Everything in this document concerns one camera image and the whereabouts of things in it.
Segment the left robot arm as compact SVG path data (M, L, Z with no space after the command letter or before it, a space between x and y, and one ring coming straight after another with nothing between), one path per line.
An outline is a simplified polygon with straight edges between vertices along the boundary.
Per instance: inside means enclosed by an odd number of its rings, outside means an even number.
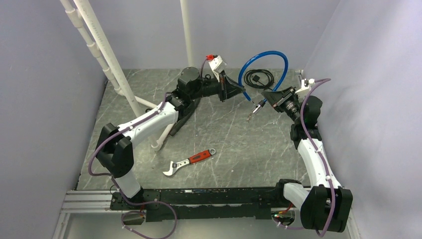
M133 172L134 148L157 130L189 118L199 99L216 95L223 102L244 91L225 71L211 77L202 76L195 67L187 67L181 71L175 90L165 93L158 106L127 123L106 124L92 158L108 170L106 176L116 181L124 194L123 202L130 209L137 209L142 205L144 190Z

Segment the red handled adjustable wrench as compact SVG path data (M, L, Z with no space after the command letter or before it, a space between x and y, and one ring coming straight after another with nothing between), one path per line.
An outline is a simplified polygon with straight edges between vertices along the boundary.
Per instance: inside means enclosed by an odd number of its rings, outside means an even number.
M194 163L203 161L205 159L208 159L211 156L213 156L214 154L216 154L216 150L214 148L210 148L210 149L204 150L200 153L197 153L197 154L195 154L191 157L188 157L188 158L186 158L182 161L178 161L178 162L170 161L169 170L163 171L162 173L165 176L170 177L170 176L174 175L180 168L187 166L187 165L190 165L190 164L194 164Z

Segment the aluminium rail frame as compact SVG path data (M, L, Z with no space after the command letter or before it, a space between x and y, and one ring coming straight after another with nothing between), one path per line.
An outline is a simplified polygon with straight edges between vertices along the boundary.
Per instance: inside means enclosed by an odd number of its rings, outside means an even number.
M53 234L63 239L72 214L102 214L111 212L112 194L107 190L70 190L66 193Z

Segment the silver lock keys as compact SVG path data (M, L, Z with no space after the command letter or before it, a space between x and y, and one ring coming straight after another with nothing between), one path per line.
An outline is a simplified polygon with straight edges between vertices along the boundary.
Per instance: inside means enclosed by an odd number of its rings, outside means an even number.
M246 119L246 121L247 122L250 122L250 120L253 118L253 116L255 115L255 113L254 112L251 112L249 115L248 115L248 117L247 117L247 119Z

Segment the blue cable lock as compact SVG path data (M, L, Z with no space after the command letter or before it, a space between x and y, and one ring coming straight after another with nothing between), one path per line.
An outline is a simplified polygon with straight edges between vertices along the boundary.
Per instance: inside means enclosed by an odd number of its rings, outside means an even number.
M264 61L261 60L261 58L267 57L267 56L278 56L282 58L284 62L284 66L280 67L279 64L277 64L277 62L270 63L269 61L265 61L264 63ZM252 75L252 71L253 72L259 71L259 69L257 69L256 67L251 68L251 65L255 61L259 61L260 66L262 66L261 71L267 71L266 74L270 76L269 78L270 80L267 85L261 85L258 87L257 85L252 84L251 79L249 80L249 75ZM262 89L262 90L269 89L271 91L277 91L287 75L288 68L289 68L289 60L288 60L288 57L283 52L270 50L270 51L259 53L253 56L252 58L250 58L240 69L240 72L238 74L238 85L243 86L243 84L245 83L246 85L254 89ZM271 72L268 71L268 69L283 70L282 75L280 76L278 81L276 81L276 78L274 77L274 75L271 74Z

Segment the white PVC pipe frame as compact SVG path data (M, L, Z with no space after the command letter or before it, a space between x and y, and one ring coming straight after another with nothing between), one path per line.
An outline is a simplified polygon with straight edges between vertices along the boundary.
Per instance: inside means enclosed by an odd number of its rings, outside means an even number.
M73 27L83 38L88 51L99 63L106 81L110 82L117 95L126 98L134 114L141 116L141 107L139 104L149 108L154 108L157 104L136 96L127 80L122 67L106 37L106 34L93 10L89 0L60 0L64 11L72 23ZM186 0L180 0L180 9L183 21L184 40L187 51L188 64L192 64L192 44L191 31L189 24L188 5ZM150 147L154 151L159 151L170 136L171 130L174 130L176 123L169 124L163 128L159 137L151 135L148 137Z

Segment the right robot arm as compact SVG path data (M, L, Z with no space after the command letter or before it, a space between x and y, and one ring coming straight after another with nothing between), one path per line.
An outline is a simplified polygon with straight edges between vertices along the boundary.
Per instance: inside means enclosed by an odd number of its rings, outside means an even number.
M277 205L292 203L300 210L300 220L305 229L341 233L345 230L353 195L337 181L326 159L317 127L322 101L315 96L299 100L294 87L282 91L264 91L262 96L279 112L292 121L290 137L302 157L310 190L298 181L283 179L280 190L274 193Z

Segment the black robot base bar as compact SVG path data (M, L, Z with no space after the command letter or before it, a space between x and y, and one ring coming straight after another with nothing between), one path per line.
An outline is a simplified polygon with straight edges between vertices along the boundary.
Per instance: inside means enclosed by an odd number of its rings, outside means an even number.
M127 203L114 192L112 211L143 211L147 222L183 219L255 218L269 220L289 207L279 186L246 188L145 189L145 206Z

